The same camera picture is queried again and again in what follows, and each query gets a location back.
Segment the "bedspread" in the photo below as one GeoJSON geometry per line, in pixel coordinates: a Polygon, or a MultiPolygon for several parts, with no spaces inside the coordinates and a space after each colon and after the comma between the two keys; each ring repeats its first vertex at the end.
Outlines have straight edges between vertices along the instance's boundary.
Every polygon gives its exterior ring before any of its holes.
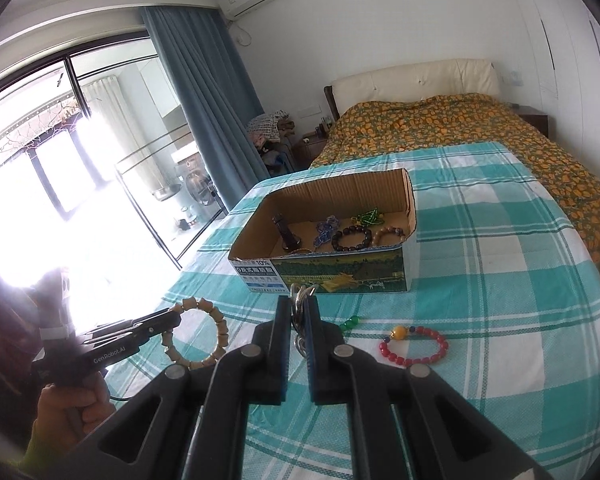
{"type": "Polygon", "coordinates": [[[509,107],[482,94],[414,103],[360,103],[330,131],[313,167],[383,153],[496,140],[551,193],[584,240],[600,272],[600,181],[509,107]]]}
{"type": "MultiPolygon", "coordinates": [[[[273,319],[276,294],[249,292],[227,260],[263,197],[281,187],[360,171],[406,168],[416,199],[416,258],[409,292],[320,294],[323,319],[360,316],[345,334],[378,360],[396,324],[422,324],[450,342],[435,365],[558,480],[579,478],[600,452],[600,276],[577,232],[528,169],[487,142],[392,153],[314,168],[257,184],[196,252],[160,308],[204,297],[228,320],[230,349],[273,319]]],[[[177,348],[200,360],[216,345],[206,314],[187,312],[177,348]]],[[[403,356],[431,341],[393,342],[403,356]]],[[[305,361],[291,341],[282,406],[251,406],[242,478],[351,479],[345,406],[314,406],[305,361]]],[[[141,388],[170,362],[159,338],[112,367],[113,395],[141,388]]]]}

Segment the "white sheer curtain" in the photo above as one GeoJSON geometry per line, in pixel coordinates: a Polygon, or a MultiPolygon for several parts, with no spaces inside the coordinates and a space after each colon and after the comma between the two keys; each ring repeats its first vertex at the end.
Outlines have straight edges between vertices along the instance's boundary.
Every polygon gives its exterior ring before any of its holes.
{"type": "MultiPolygon", "coordinates": [[[[122,95],[120,84],[115,76],[107,76],[82,87],[89,108],[98,114],[109,126],[111,133],[123,151],[122,156],[130,155],[146,144],[142,128],[135,115],[129,108],[122,95]]],[[[130,168],[150,155],[150,150],[144,148],[125,159],[120,169],[130,168]]],[[[133,170],[147,187],[154,192],[165,187],[168,182],[155,161],[150,157],[138,164],[133,170]]]]}

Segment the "open cardboard box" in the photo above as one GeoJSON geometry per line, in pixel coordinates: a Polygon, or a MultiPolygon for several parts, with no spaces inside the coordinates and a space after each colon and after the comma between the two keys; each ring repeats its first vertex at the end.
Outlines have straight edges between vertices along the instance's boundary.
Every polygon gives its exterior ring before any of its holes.
{"type": "MultiPolygon", "coordinates": [[[[236,238],[229,261],[253,292],[288,292],[292,283],[317,284],[316,292],[398,292],[411,286],[415,230],[413,189],[405,170],[346,174],[268,194],[236,238]],[[384,224],[370,226],[372,233],[384,226],[401,227],[407,236],[403,243],[397,235],[386,234],[380,247],[343,253],[326,243],[312,254],[287,254],[272,221],[282,214],[302,239],[301,247],[314,250],[318,222],[335,215],[342,230],[351,217],[376,207],[384,224]]],[[[363,238],[356,233],[341,243],[355,246],[363,238]]]]}

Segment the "plaid tablecloth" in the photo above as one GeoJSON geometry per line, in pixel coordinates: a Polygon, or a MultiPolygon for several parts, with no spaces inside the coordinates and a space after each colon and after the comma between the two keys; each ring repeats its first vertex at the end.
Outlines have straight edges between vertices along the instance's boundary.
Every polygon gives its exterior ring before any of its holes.
{"type": "MultiPolygon", "coordinates": [[[[579,478],[600,452],[600,276],[561,209],[501,144],[375,156],[261,182],[160,308],[202,296],[228,319],[230,348],[248,343],[254,326],[272,319],[277,296],[249,292],[226,256],[260,200],[314,178],[393,168],[409,171],[416,196],[412,290],[321,294],[323,318],[360,316],[346,339],[379,360],[378,342],[394,325],[439,330],[450,351],[436,371],[554,477],[579,478]]],[[[174,333],[189,359],[216,344],[201,312],[183,316],[174,333]]],[[[403,356],[433,350],[431,341],[392,344],[403,356]]],[[[162,350],[154,338],[113,367],[112,393],[136,392],[159,373],[170,363],[162,350]]],[[[312,405],[304,361],[290,355],[286,403],[250,411],[243,478],[352,478],[345,407],[312,405]]]]}

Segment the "orange floral bedding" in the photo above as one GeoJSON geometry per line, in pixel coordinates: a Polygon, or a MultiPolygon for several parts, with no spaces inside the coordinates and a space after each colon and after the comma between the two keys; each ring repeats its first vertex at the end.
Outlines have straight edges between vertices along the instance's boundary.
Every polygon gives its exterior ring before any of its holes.
{"type": "Polygon", "coordinates": [[[312,167],[386,153],[495,140],[542,183],[580,233],[600,271],[600,181],[507,105],[482,94],[414,103],[360,103],[330,131],[312,167]]]}

